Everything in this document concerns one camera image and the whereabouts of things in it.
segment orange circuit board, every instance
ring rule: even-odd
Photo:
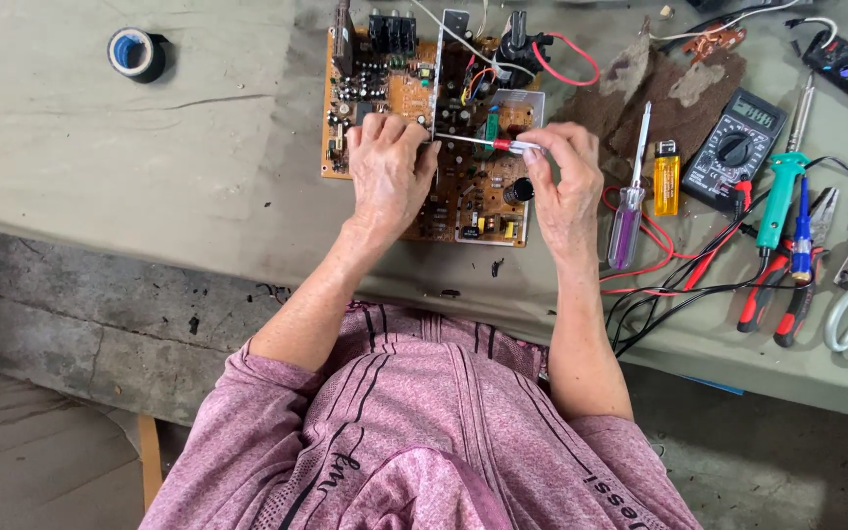
[[[456,42],[444,43],[439,61],[434,42],[419,42],[414,56],[372,54],[363,42],[368,30],[356,28],[352,76],[345,77],[333,61],[334,35],[332,28],[320,165],[325,178],[350,178],[345,133],[369,112],[394,112],[432,132],[466,138],[514,138],[542,125],[545,96],[533,91],[538,80],[528,91],[498,90],[484,82],[495,75],[477,74],[486,65],[481,59],[474,64],[473,55]],[[492,54],[499,41],[479,39],[474,44],[483,54]],[[527,174],[522,158],[469,141],[435,139],[443,143],[437,174],[418,217],[401,238],[524,247],[529,208],[512,198],[513,183]]]

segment green soldering iron handle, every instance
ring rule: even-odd
[[[797,151],[771,156],[774,179],[758,229],[758,248],[774,250],[780,243],[784,221],[787,220],[787,213],[791,209],[791,199],[794,198],[797,176],[804,175],[806,171],[804,166],[808,163],[810,159]]]

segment green component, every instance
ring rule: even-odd
[[[500,138],[500,115],[489,114],[486,116],[486,123],[477,131],[477,138],[493,141]],[[493,146],[477,143],[473,146],[473,159],[489,160],[493,155]]]
[[[804,175],[804,166],[810,163],[803,153],[796,151],[771,156],[771,170],[774,179],[771,191],[764,206],[764,216],[758,229],[759,248],[774,250],[780,242],[787,220],[787,212],[791,209],[791,199],[794,197],[794,186],[797,176]]]

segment hand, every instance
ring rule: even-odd
[[[435,141],[418,159],[418,146],[429,136],[424,127],[396,114],[369,114],[360,127],[348,129],[348,172],[355,185],[350,221],[366,230],[373,243],[395,242],[418,215],[441,144]]]
[[[550,124],[518,139],[548,149],[561,169],[555,186],[548,160],[537,150],[522,155],[535,188],[535,215],[556,265],[575,268],[594,264],[597,271],[597,201],[604,175],[597,168],[598,139],[577,124]]]

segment purple screwdriver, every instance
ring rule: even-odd
[[[640,124],[640,141],[637,143],[637,158],[633,161],[633,176],[630,186],[620,189],[620,204],[613,216],[613,232],[610,235],[610,248],[607,262],[618,271],[630,269],[633,254],[637,249],[637,234],[640,232],[640,216],[643,196],[646,190],[640,187],[643,151],[646,149],[646,129],[650,127],[651,102],[643,108],[643,120]]]

